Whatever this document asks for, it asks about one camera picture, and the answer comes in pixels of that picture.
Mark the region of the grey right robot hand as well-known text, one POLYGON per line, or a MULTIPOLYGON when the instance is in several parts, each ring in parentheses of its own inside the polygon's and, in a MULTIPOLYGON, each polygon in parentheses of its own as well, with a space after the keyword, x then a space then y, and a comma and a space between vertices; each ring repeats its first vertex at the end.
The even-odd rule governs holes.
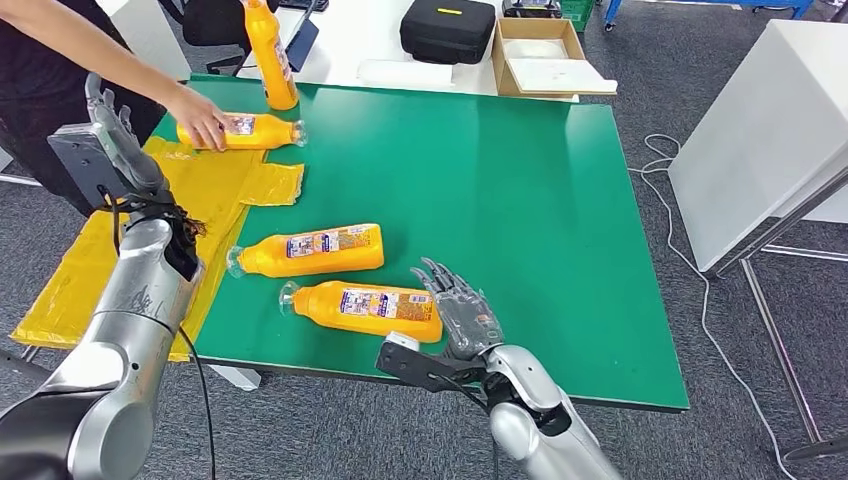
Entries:
POLYGON ((439 318, 448 332, 447 355, 472 360, 504 343, 504 334, 482 291, 474 290, 444 264, 422 257, 427 267, 410 271, 430 293, 439 318))

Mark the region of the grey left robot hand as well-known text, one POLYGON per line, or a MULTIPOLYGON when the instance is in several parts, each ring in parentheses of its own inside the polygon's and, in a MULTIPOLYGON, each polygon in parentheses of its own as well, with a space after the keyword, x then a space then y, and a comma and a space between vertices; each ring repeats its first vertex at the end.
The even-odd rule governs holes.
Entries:
POLYGON ((131 107, 115 108, 115 94, 101 88, 101 77, 90 72, 84 91, 86 106, 95 136, 105 149, 111 164, 129 182, 131 189, 157 196, 169 188, 159 164, 143 151, 131 123, 131 107))

